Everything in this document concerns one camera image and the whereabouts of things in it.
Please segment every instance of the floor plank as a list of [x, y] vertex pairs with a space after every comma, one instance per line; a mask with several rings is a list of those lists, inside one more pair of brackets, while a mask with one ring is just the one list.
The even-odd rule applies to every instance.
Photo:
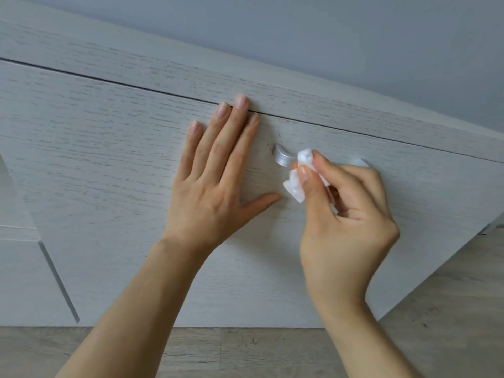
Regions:
[[[381, 324], [434, 378], [504, 376], [504, 229], [476, 236]], [[0, 375], [51, 378], [89, 328], [0, 328]], [[174, 329], [158, 378], [346, 377], [321, 329]]]

